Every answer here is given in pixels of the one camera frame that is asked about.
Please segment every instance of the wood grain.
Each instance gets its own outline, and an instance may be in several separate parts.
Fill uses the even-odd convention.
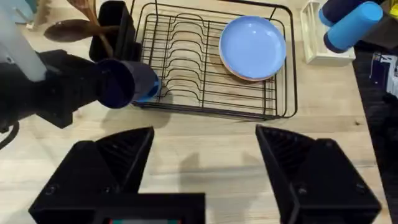
[[[225,10],[224,3],[213,2],[170,0],[169,4]],[[246,6],[232,5],[228,9],[261,14],[260,9]],[[109,110],[97,102],[79,109],[74,123],[65,129],[32,116],[21,121],[16,140],[0,151],[0,223],[34,223],[28,207],[75,142],[145,126],[155,127],[155,139],[140,192],[206,192],[209,224],[278,223],[277,205],[254,135],[257,123],[336,140],[382,203],[375,223],[390,223],[353,68],[306,65],[298,11],[292,10],[298,73],[298,113],[293,118],[242,122],[132,106]],[[50,22],[77,13],[70,8],[53,9]],[[37,33],[22,30],[34,49],[61,48],[88,57],[90,40],[58,44],[42,36],[44,29],[41,27]]]

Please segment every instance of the plate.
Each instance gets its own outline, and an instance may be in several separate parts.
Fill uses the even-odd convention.
[[[252,81],[272,77],[286,58],[284,36],[258,16],[231,21],[221,33],[219,50],[221,61],[231,73]]]

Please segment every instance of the black wire dish rack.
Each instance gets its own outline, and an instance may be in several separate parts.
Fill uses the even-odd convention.
[[[172,6],[155,0],[141,9],[136,42],[142,44],[141,61],[155,70],[161,87],[150,102],[134,105],[263,120],[292,117],[297,112],[297,82],[290,9],[240,0],[213,3],[228,4],[228,11],[235,7],[241,12],[253,7],[251,11],[258,11],[260,15],[268,12],[270,16],[266,19],[286,40],[287,57],[283,67],[272,78],[261,82],[235,77],[222,64],[218,43],[227,23],[242,14]]]

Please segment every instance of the wooden spoon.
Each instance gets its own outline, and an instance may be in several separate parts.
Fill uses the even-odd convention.
[[[83,13],[88,20],[90,20],[93,24],[100,26],[98,22],[97,15],[96,15],[96,8],[95,8],[95,0],[67,0],[73,7],[78,9],[81,13]],[[108,40],[106,39],[105,35],[100,34],[100,39],[104,45],[106,53],[109,57],[113,56],[113,49],[112,46],[109,44]]]
[[[69,19],[50,26],[44,32],[44,36],[57,42],[74,42],[118,29],[119,26],[100,27],[83,19]]]

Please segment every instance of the white box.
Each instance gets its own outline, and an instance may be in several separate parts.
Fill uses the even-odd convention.
[[[337,54],[325,46],[323,36],[329,27],[323,25],[318,16],[323,4],[322,0],[309,0],[300,12],[305,61],[310,65],[342,67],[355,60],[354,48]]]

